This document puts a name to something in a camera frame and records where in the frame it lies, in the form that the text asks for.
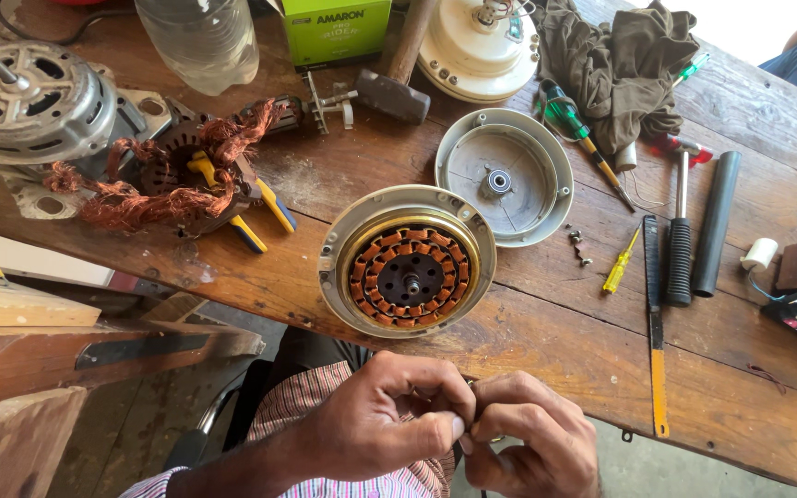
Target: wooden workbench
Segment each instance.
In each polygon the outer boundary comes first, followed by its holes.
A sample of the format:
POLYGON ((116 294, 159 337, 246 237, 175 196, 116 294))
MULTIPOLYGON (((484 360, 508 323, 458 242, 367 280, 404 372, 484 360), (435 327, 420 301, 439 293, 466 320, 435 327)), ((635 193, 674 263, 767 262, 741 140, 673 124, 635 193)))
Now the wooden workbench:
MULTIPOLYGON (((596 23, 631 7, 619 0, 597 4, 584 0, 578 7, 596 23)), ((52 38, 72 31, 82 16, 41 0, 25 0, 18 12, 34 32, 52 38)), ((218 97, 188 89, 168 71, 137 18, 101 20, 72 49, 108 65, 120 87, 156 90, 194 109, 226 115, 258 98, 304 95, 288 60, 280 19, 258 18, 255 26, 260 73, 253 83, 218 97)), ((707 43, 703 50, 711 52, 712 61, 676 94, 685 118, 683 135, 717 153, 740 151, 743 160, 718 292, 664 315, 669 441, 797 485, 797 337, 759 315, 764 299, 747 285, 738 263, 758 237, 773 238, 781 247, 797 242, 797 88, 707 43), (781 394, 747 365, 769 371, 788 392, 781 394)), ((316 84, 330 89, 333 82, 351 83, 357 72, 358 67, 321 71, 315 74, 316 84)), ((592 265, 579 265, 563 231, 531 247, 501 249, 496 278, 482 302, 462 322, 425 338, 370 338, 327 310, 315 259, 329 222, 373 190, 433 184, 441 136, 460 116, 479 108, 448 97, 420 74, 412 86, 432 96, 429 117, 420 127, 401 126, 356 107, 356 130, 343 130, 333 116, 328 136, 319 136, 307 122, 302 130, 260 143, 254 165, 294 211, 298 224, 289 236, 265 208, 249 210, 244 218, 269 246, 266 255, 250 255, 226 229, 185 241, 158 229, 127 236, 81 220, 25 220, 1 180, 0 235, 336 338, 447 358, 471 377, 525 369, 588 415, 652 435, 640 246, 621 289, 613 296, 601 293, 642 213, 627 212, 591 158, 576 146, 565 144, 575 176, 567 221, 591 244, 592 265)), ((501 105, 527 112, 535 89, 531 82, 501 105)), ((656 157, 644 143, 637 154, 641 195, 674 198, 674 161, 656 157)), ((688 216, 694 228, 700 226, 713 171, 714 161, 692 170, 688 216)), ((651 212, 665 228, 673 209, 670 204, 651 212)), ((769 286, 775 273, 773 265, 758 281, 769 286)))

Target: plastic bottle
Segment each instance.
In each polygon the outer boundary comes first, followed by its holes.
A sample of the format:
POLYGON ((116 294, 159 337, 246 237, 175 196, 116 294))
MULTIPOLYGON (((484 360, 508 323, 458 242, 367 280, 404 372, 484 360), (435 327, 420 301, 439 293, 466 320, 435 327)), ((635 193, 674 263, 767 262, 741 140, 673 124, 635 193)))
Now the plastic bottle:
POLYGON ((162 60, 187 85, 220 95, 250 83, 260 51, 248 0, 135 0, 162 60))

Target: shirt sleeve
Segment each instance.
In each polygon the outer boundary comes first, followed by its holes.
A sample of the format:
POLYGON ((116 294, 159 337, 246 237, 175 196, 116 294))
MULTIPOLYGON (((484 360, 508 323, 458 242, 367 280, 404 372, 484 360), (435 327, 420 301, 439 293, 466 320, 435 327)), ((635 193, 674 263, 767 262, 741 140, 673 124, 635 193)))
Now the shirt sleeve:
POLYGON ((165 491, 168 488, 168 481, 171 480, 171 476, 181 470, 189 469, 189 467, 174 467, 156 477, 142 480, 131 486, 119 498, 165 498, 165 491))

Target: hand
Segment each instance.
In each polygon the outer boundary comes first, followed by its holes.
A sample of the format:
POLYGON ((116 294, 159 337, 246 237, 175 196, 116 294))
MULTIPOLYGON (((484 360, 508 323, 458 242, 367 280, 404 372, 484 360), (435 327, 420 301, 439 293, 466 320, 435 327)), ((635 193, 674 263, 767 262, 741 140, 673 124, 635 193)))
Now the hand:
POLYGON ((472 384, 478 421, 460 445, 466 479, 509 498, 599 496, 595 427, 579 406, 522 371, 472 384), (488 442, 522 439, 495 455, 488 442))
POLYGON ((291 431, 316 477, 361 481, 444 456, 475 409, 453 363, 383 351, 291 431), (415 419, 400 422, 409 411, 415 419))

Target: amaron box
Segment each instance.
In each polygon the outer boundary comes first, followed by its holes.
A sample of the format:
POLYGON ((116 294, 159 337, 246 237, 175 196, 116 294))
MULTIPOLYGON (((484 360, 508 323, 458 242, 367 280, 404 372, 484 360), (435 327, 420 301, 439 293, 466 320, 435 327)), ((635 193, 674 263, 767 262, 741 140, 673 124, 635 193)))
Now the amaron box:
POLYGON ((378 59, 392 0, 268 0, 298 73, 378 59))

